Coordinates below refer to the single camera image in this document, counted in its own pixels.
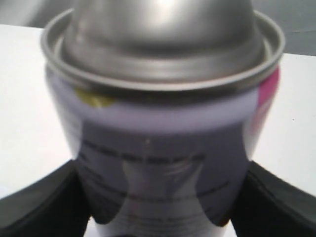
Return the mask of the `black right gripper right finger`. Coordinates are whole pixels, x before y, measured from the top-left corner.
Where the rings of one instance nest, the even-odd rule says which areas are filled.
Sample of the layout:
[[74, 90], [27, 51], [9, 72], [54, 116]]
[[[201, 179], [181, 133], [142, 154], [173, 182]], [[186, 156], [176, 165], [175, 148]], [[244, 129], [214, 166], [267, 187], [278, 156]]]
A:
[[238, 237], [314, 237], [316, 198], [252, 162], [231, 222]]

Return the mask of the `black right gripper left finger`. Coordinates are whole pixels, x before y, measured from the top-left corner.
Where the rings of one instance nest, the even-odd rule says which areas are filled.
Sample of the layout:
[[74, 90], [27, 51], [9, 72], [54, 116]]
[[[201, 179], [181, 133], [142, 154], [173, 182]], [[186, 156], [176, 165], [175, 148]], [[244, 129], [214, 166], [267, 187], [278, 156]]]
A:
[[73, 161], [0, 200], [2, 237], [82, 237], [91, 216]]

